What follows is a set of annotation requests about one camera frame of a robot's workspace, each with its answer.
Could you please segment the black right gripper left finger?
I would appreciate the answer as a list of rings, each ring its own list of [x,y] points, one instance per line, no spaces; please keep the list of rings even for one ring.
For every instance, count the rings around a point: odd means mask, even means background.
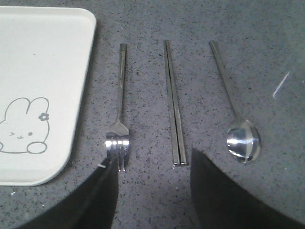
[[[108,157],[70,195],[20,229],[110,229],[118,198],[118,159]]]

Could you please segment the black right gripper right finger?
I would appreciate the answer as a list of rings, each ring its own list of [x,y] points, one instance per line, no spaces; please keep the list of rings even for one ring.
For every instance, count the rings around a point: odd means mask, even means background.
[[[204,152],[192,149],[191,196],[203,229],[303,229],[231,180]]]

